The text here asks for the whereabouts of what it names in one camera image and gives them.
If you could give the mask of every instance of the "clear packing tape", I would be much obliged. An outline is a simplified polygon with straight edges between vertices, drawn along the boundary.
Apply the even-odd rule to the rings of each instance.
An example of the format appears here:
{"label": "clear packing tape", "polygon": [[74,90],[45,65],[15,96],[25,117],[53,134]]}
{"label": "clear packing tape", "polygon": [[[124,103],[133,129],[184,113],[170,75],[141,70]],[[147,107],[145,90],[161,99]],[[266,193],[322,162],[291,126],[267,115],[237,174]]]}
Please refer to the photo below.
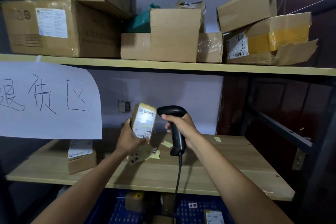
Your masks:
{"label": "clear packing tape", "polygon": [[309,26],[279,29],[267,34],[247,36],[249,55],[277,51],[287,44],[306,43],[309,37]]}
{"label": "clear packing tape", "polygon": [[214,53],[220,52],[222,49],[223,41],[222,38],[218,37],[208,37],[206,35],[204,38],[201,37],[202,34],[199,35],[198,40],[198,53]]}

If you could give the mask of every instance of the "sticker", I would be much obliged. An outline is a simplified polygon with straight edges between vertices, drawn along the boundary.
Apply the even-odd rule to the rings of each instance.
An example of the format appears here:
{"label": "sticker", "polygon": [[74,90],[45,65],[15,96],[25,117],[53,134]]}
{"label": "sticker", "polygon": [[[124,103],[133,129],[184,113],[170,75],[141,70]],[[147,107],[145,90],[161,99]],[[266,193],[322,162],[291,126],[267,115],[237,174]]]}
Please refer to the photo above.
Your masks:
{"label": "sticker", "polygon": [[189,203],[189,208],[197,208],[197,203]]}
{"label": "sticker", "polygon": [[40,35],[68,38],[67,19],[63,9],[35,8]]}
{"label": "sticker", "polygon": [[246,31],[227,40],[226,48],[228,59],[235,59],[249,55]]}
{"label": "sticker", "polygon": [[151,137],[155,115],[155,112],[139,107],[133,127],[133,131],[138,138]]}
{"label": "sticker", "polygon": [[164,141],[161,144],[164,145],[164,146],[166,146],[166,147],[168,147],[168,148],[173,147],[173,144],[171,144],[170,142],[167,142],[167,141]]}
{"label": "sticker", "polygon": [[70,141],[68,159],[79,157],[93,153],[92,140],[76,140]]}
{"label": "sticker", "polygon": [[160,151],[157,150],[154,155],[149,155],[145,160],[150,159],[150,158],[160,159]]}
{"label": "sticker", "polygon": [[136,151],[136,152],[133,152],[132,154],[130,154],[131,156],[138,156],[140,155],[140,151]]}
{"label": "sticker", "polygon": [[134,195],[134,198],[141,198],[143,197],[144,194],[142,192],[137,192],[135,195]]}
{"label": "sticker", "polygon": [[134,164],[135,162],[137,162],[139,160],[139,158],[138,157],[136,157],[136,158],[133,158],[132,160],[131,160],[131,163],[132,164]]}
{"label": "sticker", "polygon": [[154,155],[156,153],[156,150],[157,150],[157,148],[153,148],[152,152],[151,152],[151,155]]}
{"label": "sticker", "polygon": [[196,4],[197,3],[188,3],[188,2],[184,2],[184,4],[182,5],[183,8],[188,8],[188,9],[193,9],[196,8]]}
{"label": "sticker", "polygon": [[224,224],[222,212],[206,210],[205,215],[207,224]]}

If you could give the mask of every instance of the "yellow tape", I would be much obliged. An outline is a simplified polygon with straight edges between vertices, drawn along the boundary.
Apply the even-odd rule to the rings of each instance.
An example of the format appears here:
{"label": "yellow tape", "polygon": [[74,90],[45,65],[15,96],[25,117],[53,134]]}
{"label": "yellow tape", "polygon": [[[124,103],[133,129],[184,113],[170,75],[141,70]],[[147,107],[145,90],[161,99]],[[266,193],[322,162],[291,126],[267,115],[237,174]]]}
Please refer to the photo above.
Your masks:
{"label": "yellow tape", "polygon": [[286,44],[300,44],[308,41],[309,26],[285,28],[267,34],[247,38],[249,55],[276,51]]}

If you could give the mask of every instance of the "handwritten sign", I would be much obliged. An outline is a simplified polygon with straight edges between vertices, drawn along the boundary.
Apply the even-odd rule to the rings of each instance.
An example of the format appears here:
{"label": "handwritten sign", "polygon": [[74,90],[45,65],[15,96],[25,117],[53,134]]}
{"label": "handwritten sign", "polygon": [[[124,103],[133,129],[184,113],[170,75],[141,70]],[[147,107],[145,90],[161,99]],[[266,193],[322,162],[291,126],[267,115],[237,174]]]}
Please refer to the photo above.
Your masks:
{"label": "handwritten sign", "polygon": [[86,69],[0,62],[0,136],[101,139],[98,87]]}

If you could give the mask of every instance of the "hand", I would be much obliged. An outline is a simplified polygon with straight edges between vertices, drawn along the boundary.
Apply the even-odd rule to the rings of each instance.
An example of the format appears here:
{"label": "hand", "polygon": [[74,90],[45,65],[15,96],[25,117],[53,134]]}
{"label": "hand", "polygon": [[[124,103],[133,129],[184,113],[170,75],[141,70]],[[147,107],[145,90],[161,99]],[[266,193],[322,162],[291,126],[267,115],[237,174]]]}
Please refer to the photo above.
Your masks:
{"label": "hand", "polygon": [[[173,122],[177,126],[178,130],[182,133],[182,135],[184,135],[187,146],[193,149],[192,141],[197,135],[200,135],[200,132],[196,129],[195,124],[189,113],[184,115],[182,118],[166,114],[163,114],[161,117],[166,121]],[[168,132],[170,132],[169,122],[165,125],[165,128],[168,130]]]}
{"label": "hand", "polygon": [[118,138],[117,147],[115,150],[118,152],[125,153],[129,155],[133,153],[140,145],[145,144],[149,141],[149,138],[137,138],[130,126],[131,119],[128,118],[123,124]]}

